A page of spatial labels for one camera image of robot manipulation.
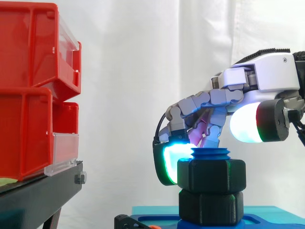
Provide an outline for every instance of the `robotic hand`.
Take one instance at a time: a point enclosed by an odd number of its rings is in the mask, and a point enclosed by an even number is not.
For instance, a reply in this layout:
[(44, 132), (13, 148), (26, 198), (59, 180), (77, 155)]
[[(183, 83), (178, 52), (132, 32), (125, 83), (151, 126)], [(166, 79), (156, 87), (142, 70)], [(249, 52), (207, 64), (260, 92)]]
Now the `robotic hand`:
[[(153, 152), (163, 184), (175, 184), (167, 179), (169, 165), (183, 157), (177, 154), (170, 161), (166, 148), (177, 143), (217, 148), (228, 115), (231, 132), (240, 141), (284, 141), (293, 123), (305, 145), (305, 125), (300, 122), (305, 110), (305, 52), (260, 50), (213, 77), (211, 84), (211, 90), (171, 105), (158, 124)], [(165, 117), (169, 123), (159, 131)]]

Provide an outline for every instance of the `red drawer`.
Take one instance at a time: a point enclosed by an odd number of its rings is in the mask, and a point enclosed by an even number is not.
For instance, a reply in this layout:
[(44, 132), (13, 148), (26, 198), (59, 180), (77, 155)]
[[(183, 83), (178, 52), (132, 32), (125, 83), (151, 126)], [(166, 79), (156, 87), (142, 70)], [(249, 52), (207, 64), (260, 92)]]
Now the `red drawer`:
[(1, 87), (47, 87), (53, 99), (81, 93), (81, 44), (53, 3), (0, 1)]
[(75, 166), (76, 103), (53, 103), (47, 88), (0, 88), (0, 107), (0, 178), (23, 180), (44, 168), (52, 176)]

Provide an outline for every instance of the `cyan light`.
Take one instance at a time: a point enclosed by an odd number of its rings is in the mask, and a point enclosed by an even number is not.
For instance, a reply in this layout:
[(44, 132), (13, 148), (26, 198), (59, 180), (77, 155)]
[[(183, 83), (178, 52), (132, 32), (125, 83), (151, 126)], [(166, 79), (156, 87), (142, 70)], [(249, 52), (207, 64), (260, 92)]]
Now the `cyan light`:
[(174, 144), (164, 149), (163, 155), (167, 176), (171, 181), (177, 184), (177, 164), (181, 158), (192, 158), (193, 150), (196, 148), (194, 144)]
[(256, 125), (256, 110), (259, 104), (242, 106), (232, 115), (230, 129), (237, 140), (247, 143), (262, 142)]

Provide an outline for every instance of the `blue tray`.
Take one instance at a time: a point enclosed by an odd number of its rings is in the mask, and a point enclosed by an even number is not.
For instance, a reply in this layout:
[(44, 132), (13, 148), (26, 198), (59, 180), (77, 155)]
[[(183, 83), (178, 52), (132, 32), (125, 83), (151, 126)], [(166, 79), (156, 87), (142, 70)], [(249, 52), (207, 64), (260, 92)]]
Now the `blue tray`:
[(245, 207), (243, 220), (234, 227), (200, 227), (180, 220), (177, 206), (133, 207), (132, 217), (162, 229), (305, 229), (305, 219), (277, 207)]

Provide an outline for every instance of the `black hex nut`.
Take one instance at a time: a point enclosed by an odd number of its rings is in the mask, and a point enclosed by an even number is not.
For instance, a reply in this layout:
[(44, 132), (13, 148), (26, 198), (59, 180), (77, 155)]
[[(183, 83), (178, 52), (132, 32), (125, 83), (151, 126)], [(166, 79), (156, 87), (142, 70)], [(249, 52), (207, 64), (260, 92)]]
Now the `black hex nut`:
[(181, 159), (178, 186), (195, 193), (232, 194), (246, 188), (245, 162), (230, 160)]
[(179, 216), (200, 226), (233, 226), (244, 216), (243, 193), (213, 195), (179, 193)]

